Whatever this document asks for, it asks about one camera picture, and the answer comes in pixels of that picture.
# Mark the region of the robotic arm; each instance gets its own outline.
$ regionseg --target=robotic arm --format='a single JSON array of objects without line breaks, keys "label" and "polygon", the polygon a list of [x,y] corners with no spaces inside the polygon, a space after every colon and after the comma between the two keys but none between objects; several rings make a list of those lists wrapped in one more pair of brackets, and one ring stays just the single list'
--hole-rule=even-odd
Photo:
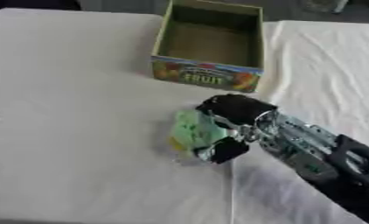
[{"label": "robotic arm", "polygon": [[345,135],[284,115],[277,107],[244,95],[216,95],[197,107],[230,135],[193,149],[221,164],[257,142],[318,191],[369,223],[369,147]]}]

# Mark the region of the table surface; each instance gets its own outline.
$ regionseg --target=table surface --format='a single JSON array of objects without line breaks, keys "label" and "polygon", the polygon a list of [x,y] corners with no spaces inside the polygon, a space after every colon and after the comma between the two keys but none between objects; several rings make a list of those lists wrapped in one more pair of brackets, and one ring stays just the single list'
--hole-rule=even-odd
[{"label": "table surface", "polygon": [[[0,217],[93,223],[360,223],[256,146],[179,164],[173,113],[226,91],[151,78],[161,18],[0,11]],[[257,94],[369,144],[369,24],[266,24]]]}]

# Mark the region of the green object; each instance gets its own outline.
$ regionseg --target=green object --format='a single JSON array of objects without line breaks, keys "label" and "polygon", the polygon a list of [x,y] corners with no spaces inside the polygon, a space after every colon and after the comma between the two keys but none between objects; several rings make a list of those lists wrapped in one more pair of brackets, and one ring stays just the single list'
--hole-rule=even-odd
[{"label": "green object", "polygon": [[317,167],[316,167],[316,166],[314,166],[313,164],[306,164],[306,165],[304,166],[304,168],[306,168],[306,169],[308,169],[309,171],[314,172],[314,173],[319,173],[319,172],[321,172],[321,171],[319,170],[319,168],[317,168]]},{"label": "green object", "polygon": [[176,148],[191,154],[193,149],[209,147],[224,137],[227,137],[226,129],[196,109],[178,111],[171,131],[171,140],[174,140]]}]

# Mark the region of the open box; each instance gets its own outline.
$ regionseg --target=open box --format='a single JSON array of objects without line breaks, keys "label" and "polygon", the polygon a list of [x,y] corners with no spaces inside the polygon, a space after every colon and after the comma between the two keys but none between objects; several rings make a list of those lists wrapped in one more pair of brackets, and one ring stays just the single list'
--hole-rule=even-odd
[{"label": "open box", "polygon": [[152,63],[160,80],[253,92],[263,73],[262,10],[171,1]]}]

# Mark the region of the fruit box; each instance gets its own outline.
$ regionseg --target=fruit box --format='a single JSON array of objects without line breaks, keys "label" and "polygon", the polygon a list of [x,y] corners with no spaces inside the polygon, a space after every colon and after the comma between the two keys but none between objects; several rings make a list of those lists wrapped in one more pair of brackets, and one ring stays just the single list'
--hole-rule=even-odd
[{"label": "fruit box", "polygon": [[263,73],[262,9],[173,0],[152,53],[155,78],[254,92]]}]

